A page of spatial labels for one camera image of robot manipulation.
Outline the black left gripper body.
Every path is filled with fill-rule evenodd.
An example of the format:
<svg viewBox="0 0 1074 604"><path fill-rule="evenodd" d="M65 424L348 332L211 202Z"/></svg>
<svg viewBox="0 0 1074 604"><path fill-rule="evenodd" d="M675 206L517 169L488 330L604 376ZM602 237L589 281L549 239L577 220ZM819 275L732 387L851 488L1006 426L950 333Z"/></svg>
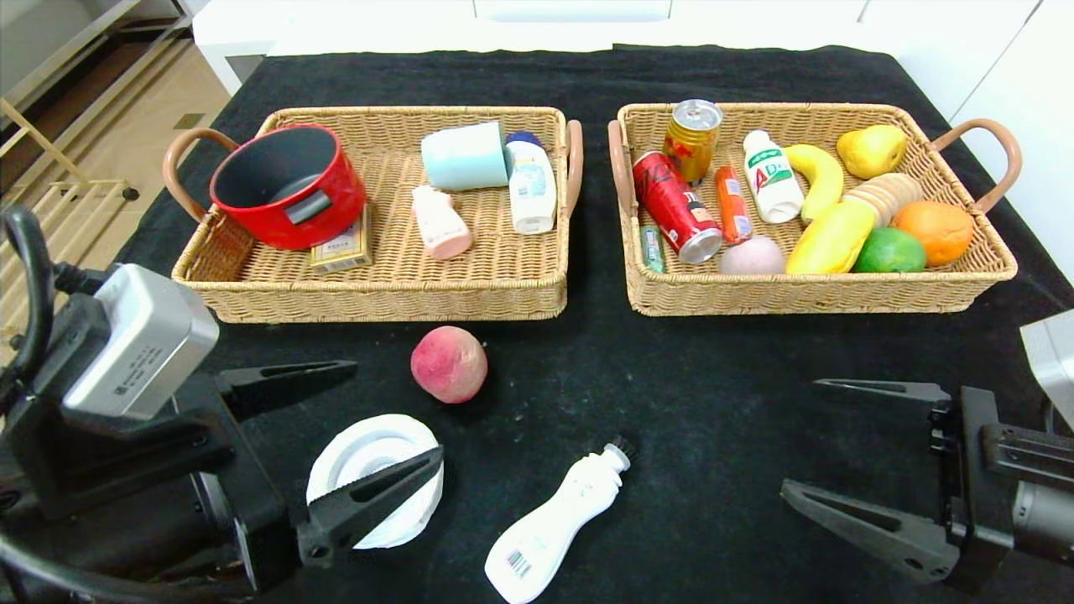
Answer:
<svg viewBox="0 0 1074 604"><path fill-rule="evenodd" d="M146 445L150 479L119 503L130 520L124 575L264 592L295 573L297 536L284 497L215 376L192 376L172 396L150 387L119 422Z"/></svg>

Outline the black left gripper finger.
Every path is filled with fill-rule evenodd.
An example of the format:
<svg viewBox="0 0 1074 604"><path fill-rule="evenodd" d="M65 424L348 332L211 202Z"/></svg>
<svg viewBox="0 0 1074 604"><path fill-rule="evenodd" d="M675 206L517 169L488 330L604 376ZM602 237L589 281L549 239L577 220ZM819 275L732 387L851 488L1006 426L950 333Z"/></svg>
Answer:
<svg viewBox="0 0 1074 604"><path fill-rule="evenodd" d="M232 417L243 422L342 386L358 368L349 360L231 368L215 376L215 385Z"/></svg>
<svg viewBox="0 0 1074 604"><path fill-rule="evenodd" d="M300 562L330 569L376 527L433 481L444 461L444 448L374 471L364 478L319 497L307 505L295 531Z"/></svg>

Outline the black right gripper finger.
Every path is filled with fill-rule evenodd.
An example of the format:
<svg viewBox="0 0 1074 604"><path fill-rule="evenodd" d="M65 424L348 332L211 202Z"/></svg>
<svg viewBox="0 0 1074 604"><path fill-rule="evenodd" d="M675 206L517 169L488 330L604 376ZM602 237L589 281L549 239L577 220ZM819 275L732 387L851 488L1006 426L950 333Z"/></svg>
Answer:
<svg viewBox="0 0 1074 604"><path fill-rule="evenodd" d="M891 398L921 403L950 402L952 396L937 383L921 382L863 382L851 378L821 378L813 382L821 388L828 388L847 396Z"/></svg>
<svg viewBox="0 0 1074 604"><path fill-rule="evenodd" d="M781 497L813 523L918 584L945 580L962 557L962 551L948 542L943 524L915 513L840 497L793 479L783 481Z"/></svg>

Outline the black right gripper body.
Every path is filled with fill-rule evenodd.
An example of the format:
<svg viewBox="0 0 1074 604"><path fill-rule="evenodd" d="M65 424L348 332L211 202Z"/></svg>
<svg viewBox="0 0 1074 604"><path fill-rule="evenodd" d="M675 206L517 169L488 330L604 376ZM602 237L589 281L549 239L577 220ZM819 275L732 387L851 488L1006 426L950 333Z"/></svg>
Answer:
<svg viewBox="0 0 1074 604"><path fill-rule="evenodd" d="M1001 422L995 393L972 387L930 420L941 523L962 551L942 583L978 594L1010 553L1071 567L1071 437Z"/></svg>

